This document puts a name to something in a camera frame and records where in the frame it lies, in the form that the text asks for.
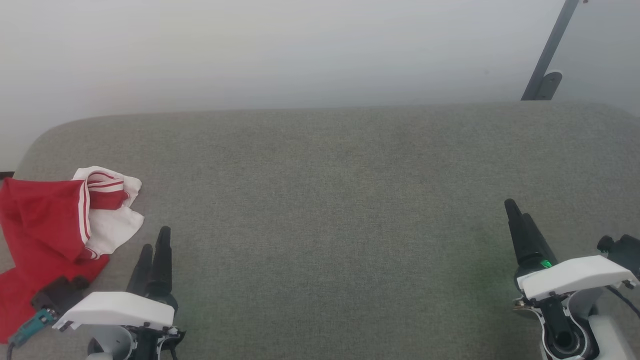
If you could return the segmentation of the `red and white shirt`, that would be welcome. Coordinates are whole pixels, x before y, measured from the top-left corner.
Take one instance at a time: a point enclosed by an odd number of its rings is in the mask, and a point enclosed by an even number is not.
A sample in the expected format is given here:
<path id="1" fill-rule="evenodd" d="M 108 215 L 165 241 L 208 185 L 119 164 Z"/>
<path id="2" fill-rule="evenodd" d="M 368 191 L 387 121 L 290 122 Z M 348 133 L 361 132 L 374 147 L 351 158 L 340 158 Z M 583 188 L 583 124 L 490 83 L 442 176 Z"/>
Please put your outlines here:
<path id="1" fill-rule="evenodd" d="M 0 344 L 34 316 L 31 300 L 47 285 L 96 280 L 144 223 L 131 209 L 141 188 L 139 178 L 100 166 L 71 180 L 3 181 L 0 228 L 14 267 L 0 273 Z"/>

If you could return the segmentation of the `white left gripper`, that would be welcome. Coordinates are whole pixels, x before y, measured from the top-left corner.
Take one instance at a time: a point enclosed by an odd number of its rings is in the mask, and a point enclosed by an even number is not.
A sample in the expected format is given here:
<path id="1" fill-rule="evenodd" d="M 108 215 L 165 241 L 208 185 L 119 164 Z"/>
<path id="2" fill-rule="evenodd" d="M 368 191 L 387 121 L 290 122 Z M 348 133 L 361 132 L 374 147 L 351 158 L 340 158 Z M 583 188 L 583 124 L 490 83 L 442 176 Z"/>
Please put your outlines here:
<path id="1" fill-rule="evenodd" d="M 162 360 L 186 332 L 174 326 L 178 301 L 173 289 L 171 228 L 162 226 L 154 248 L 144 244 L 125 291 L 96 291 L 69 309 L 52 326 L 59 332 L 89 326 L 85 360 Z M 150 293 L 147 283 L 150 276 Z"/>

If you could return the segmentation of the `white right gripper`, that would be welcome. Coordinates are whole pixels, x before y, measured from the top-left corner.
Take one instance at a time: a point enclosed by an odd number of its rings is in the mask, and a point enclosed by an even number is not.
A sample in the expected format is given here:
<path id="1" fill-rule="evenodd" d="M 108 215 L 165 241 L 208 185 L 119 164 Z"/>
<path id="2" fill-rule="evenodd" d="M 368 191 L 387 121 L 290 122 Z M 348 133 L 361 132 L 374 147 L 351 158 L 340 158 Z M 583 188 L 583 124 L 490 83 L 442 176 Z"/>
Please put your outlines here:
<path id="1" fill-rule="evenodd" d="M 576 326 L 577 333 L 605 333 L 615 328 L 615 322 L 599 316 L 594 307 L 602 289 L 609 289 L 637 316 L 640 314 L 640 310 L 617 290 L 620 285 L 633 289 L 639 284 L 640 280 L 628 269 L 601 255 L 579 257 L 558 264 L 533 217 L 521 212 L 512 198 L 506 199 L 503 205 L 518 266 L 525 264 L 534 253 L 550 263 L 546 268 L 516 278 L 522 296 L 514 301 L 515 312 L 537 318 L 544 333 L 554 333 L 557 312 L 547 308 L 548 305 L 558 305 L 562 316 Z"/>

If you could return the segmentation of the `dark grey metal stand pole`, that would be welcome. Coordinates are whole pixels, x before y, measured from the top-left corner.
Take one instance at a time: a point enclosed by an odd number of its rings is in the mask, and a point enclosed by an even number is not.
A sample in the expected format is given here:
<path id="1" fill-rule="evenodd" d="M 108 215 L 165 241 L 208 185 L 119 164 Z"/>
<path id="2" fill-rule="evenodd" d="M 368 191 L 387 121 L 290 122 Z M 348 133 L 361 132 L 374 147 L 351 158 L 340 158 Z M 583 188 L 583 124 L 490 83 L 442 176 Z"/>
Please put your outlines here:
<path id="1" fill-rule="evenodd" d="M 560 82 L 562 82 L 563 75 L 558 70 L 549 71 L 550 64 L 579 2 L 581 0 L 564 0 L 525 91 L 522 93 L 521 101 L 550 101 L 553 99 Z"/>

